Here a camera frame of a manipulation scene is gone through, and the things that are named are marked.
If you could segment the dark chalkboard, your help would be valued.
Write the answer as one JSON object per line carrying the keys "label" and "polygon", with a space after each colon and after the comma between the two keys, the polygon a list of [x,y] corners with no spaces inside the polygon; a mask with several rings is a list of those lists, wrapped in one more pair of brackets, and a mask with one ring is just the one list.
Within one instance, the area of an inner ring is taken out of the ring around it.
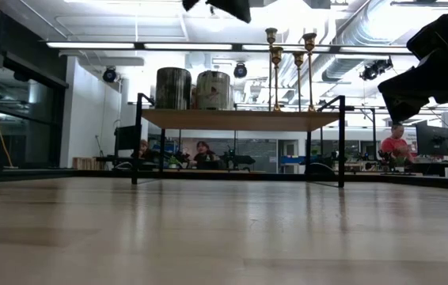
{"label": "dark chalkboard", "polygon": [[255,171],[277,173],[278,143],[276,139],[250,139],[247,154],[256,162]]}

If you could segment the black table frame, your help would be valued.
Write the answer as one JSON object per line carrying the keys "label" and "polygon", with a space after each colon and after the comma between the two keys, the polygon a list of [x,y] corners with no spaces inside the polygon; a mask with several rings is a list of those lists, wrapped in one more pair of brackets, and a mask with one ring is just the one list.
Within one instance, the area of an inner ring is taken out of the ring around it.
{"label": "black table frame", "polygon": [[[73,170],[73,169],[10,169],[0,171],[0,182],[26,181],[50,178],[67,177],[92,177],[92,178],[132,178],[132,173],[127,171],[96,171],[96,170]],[[140,172],[139,179],[174,179],[174,180],[217,180],[217,181],[289,181],[289,182],[318,182],[337,183],[338,177],[313,174],[275,174],[275,173],[228,173],[228,172],[181,172],[164,171]],[[446,177],[421,177],[405,175],[344,175],[344,183],[390,183],[405,184],[431,188],[448,189],[448,178]]]}

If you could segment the blue box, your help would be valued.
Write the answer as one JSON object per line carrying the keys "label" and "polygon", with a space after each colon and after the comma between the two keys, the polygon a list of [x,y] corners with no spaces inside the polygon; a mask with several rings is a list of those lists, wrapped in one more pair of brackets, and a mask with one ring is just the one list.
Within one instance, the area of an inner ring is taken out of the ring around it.
{"label": "blue box", "polygon": [[305,156],[285,155],[280,158],[281,165],[304,165],[305,163]]}

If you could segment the wooden crate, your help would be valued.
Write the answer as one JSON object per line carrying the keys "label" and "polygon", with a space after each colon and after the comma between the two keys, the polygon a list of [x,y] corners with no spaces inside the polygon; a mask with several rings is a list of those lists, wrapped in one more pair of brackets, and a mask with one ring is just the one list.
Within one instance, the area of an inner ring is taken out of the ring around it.
{"label": "wooden crate", "polygon": [[104,163],[98,161],[97,158],[78,158],[72,159],[72,167],[76,170],[99,171],[104,170]]}

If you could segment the black ceiling spotlight fixture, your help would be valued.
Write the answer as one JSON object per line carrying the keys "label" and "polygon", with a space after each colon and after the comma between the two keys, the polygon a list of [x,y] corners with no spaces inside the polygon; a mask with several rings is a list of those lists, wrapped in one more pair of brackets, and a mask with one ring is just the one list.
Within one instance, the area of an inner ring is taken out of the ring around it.
{"label": "black ceiling spotlight fixture", "polygon": [[393,62],[391,58],[374,60],[371,64],[364,66],[364,70],[360,73],[359,77],[363,81],[371,81],[392,68]]}

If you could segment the wooden shelf with black legs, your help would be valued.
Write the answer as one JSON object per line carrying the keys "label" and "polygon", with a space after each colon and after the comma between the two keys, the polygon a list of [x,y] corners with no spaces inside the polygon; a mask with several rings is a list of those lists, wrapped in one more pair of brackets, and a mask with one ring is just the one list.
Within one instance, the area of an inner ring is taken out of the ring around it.
{"label": "wooden shelf with black legs", "polygon": [[302,132],[311,139],[311,133],[324,126],[337,122],[338,126],[338,171],[337,187],[344,187],[344,141],[346,97],[338,96],[323,104],[315,111],[280,112],[280,111],[211,111],[211,110],[176,110],[146,109],[142,101],[143,93],[137,94],[135,111],[135,140],[142,134],[142,119],[161,128],[161,144],[165,143],[167,129],[178,130],[216,130],[216,131],[288,131]]}

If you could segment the silver ventilation duct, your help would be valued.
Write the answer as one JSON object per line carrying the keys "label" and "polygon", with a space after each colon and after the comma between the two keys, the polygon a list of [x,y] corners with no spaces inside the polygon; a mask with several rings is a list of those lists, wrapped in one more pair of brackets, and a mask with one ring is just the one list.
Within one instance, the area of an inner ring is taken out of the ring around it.
{"label": "silver ventilation duct", "polygon": [[[338,27],[336,20],[326,20],[323,28],[316,28],[316,41],[318,44],[335,45],[374,45],[374,37],[370,31],[370,17],[361,11]],[[358,66],[357,59],[343,59],[335,54],[322,54],[313,57],[313,76],[321,78],[324,82],[337,82],[348,71]],[[294,57],[287,57],[280,64],[279,79],[284,86],[293,86],[297,81]]]}

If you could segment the background robot station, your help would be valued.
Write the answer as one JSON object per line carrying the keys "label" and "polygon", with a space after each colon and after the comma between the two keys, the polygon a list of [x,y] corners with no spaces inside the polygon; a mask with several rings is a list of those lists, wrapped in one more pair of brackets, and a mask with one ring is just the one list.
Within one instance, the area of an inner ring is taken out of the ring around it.
{"label": "background robot station", "polygon": [[249,155],[240,155],[236,153],[234,148],[228,147],[221,159],[225,162],[226,167],[231,170],[239,170],[240,165],[254,165],[256,160]]}

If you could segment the ceiling light strip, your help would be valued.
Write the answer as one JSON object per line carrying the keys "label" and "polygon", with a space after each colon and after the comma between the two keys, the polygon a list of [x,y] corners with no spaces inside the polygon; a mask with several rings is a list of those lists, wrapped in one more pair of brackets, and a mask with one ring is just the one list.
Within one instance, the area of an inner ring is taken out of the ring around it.
{"label": "ceiling light strip", "polygon": [[[189,43],[189,42],[89,42],[89,41],[46,41],[50,48],[59,50],[103,50],[103,51],[229,51],[229,52],[266,52],[269,44],[237,44],[237,43]],[[350,46],[350,45],[316,45],[315,54],[345,55],[411,55],[402,46]]]}

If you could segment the medium brass candlestick holder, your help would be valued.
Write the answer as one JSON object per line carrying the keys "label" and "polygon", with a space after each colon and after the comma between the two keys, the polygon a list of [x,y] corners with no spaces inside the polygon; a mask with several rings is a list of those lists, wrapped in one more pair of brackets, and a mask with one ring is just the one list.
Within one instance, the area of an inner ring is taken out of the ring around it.
{"label": "medium brass candlestick holder", "polygon": [[315,107],[313,104],[313,49],[315,48],[315,39],[317,34],[315,32],[306,33],[302,36],[302,39],[304,40],[304,46],[307,50],[308,55],[308,79],[309,79],[309,112],[314,112]]}

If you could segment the person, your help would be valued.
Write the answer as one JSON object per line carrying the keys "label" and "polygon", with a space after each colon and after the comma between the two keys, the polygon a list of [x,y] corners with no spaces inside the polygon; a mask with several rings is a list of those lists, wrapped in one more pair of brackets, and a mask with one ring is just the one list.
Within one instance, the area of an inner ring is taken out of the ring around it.
{"label": "person", "polygon": [[192,160],[192,165],[200,170],[223,170],[225,168],[224,161],[210,149],[209,145],[204,141],[196,144],[197,153]]}
{"label": "person", "polygon": [[388,154],[391,158],[413,163],[413,156],[407,142],[403,139],[403,134],[404,126],[394,123],[391,127],[391,135],[382,141],[380,151]]}
{"label": "person", "polygon": [[149,160],[149,161],[154,159],[154,153],[150,149],[149,143],[145,139],[140,140],[138,158],[143,159],[143,160]]}

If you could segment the tallest brass candlestick holder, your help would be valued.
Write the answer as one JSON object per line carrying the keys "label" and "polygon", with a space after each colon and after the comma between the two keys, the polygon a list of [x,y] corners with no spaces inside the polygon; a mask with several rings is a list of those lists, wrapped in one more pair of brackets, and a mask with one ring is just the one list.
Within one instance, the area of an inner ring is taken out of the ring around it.
{"label": "tallest brass candlestick holder", "polygon": [[[267,36],[267,42],[268,42],[268,49],[271,49],[273,47],[273,44],[276,42],[276,34],[277,34],[277,29],[276,28],[266,28],[265,29],[266,32],[266,36]],[[271,52],[268,52],[269,55],[269,61],[268,61],[268,67],[269,67],[269,71],[268,71],[268,110],[271,111],[272,110],[272,102],[271,102],[271,89],[272,89],[272,56],[271,56]]]}

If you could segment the ribbed silver candle tin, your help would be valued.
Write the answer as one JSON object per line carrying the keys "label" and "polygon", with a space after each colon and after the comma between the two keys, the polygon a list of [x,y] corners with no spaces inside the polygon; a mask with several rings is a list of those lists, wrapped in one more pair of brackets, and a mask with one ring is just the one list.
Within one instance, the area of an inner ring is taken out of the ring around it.
{"label": "ribbed silver candle tin", "polygon": [[189,109],[192,76],[188,70],[163,67],[157,71],[155,107],[160,109]]}

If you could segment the vanilla cake candle tin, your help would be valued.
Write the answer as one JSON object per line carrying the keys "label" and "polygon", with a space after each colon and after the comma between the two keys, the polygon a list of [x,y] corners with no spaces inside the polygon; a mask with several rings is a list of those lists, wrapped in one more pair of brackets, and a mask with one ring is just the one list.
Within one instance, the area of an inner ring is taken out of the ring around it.
{"label": "vanilla cake candle tin", "polygon": [[230,76],[207,70],[196,81],[196,107],[203,110],[230,110],[233,107]]}

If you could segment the black computer monitor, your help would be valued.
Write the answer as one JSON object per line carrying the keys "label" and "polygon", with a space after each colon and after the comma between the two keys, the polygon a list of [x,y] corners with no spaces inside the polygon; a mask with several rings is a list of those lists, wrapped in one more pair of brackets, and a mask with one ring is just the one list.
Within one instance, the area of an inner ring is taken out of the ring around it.
{"label": "black computer monitor", "polygon": [[115,151],[119,150],[133,150],[136,145],[136,127],[117,127],[114,131],[115,136]]}
{"label": "black computer monitor", "polygon": [[416,125],[418,155],[448,156],[448,128]]}

